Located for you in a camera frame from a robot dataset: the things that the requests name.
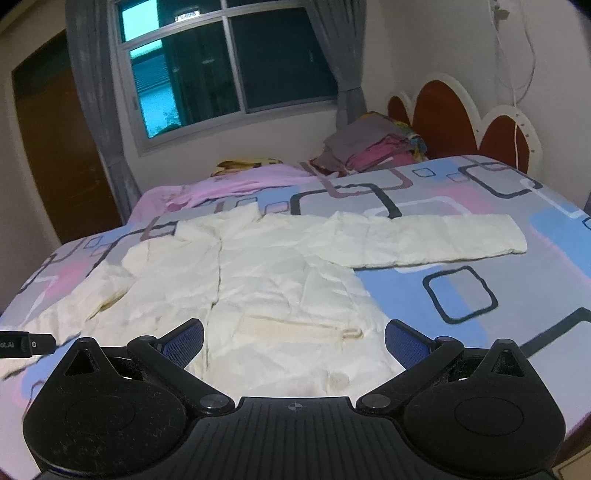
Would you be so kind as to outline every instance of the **pink blanket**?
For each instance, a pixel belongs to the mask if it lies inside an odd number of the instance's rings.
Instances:
[[[140,222],[163,213],[195,207],[206,200],[231,195],[248,195],[267,187],[289,187],[314,179],[316,176],[304,170],[279,164],[211,177],[192,185],[155,187],[142,195],[127,223]]]

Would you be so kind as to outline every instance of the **window pane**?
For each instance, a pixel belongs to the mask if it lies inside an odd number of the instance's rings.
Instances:
[[[122,41],[165,25],[220,10],[220,0],[126,0],[119,4]]]
[[[275,0],[228,0],[229,7],[239,7],[241,5],[263,4],[274,2]]]
[[[138,54],[144,49],[147,53]],[[150,138],[240,110],[221,22],[130,52]]]
[[[249,110],[319,97],[337,86],[303,8],[232,18]]]

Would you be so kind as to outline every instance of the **patterned bed sheet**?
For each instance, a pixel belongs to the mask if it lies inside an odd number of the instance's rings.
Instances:
[[[71,242],[27,280],[0,317],[0,328],[18,329],[70,293],[99,262],[117,261],[131,245],[173,233],[177,221],[249,202],[286,215],[511,215],[528,241],[524,255],[357,275],[387,316],[431,338],[449,335],[484,348],[497,338],[515,340],[556,399],[568,430],[591,411],[591,218],[541,183],[478,155],[225,197]],[[0,469],[17,480],[38,471],[21,419],[68,347],[0,384]]]

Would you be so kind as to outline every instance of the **window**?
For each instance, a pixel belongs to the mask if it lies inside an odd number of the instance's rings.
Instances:
[[[115,12],[130,118],[146,146],[336,97],[298,0],[123,0]]]

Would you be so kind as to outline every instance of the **window sill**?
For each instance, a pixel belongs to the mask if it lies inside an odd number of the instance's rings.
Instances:
[[[329,112],[336,110],[336,99],[322,100],[319,102],[300,103],[260,112],[244,113],[236,112],[218,118],[212,118],[198,124],[182,127],[171,132],[158,135],[154,138],[137,142],[138,157],[150,155],[160,150],[170,148],[198,138],[208,137],[219,132],[232,130],[246,125],[257,124],[287,118],[289,116],[304,115],[307,113]]]

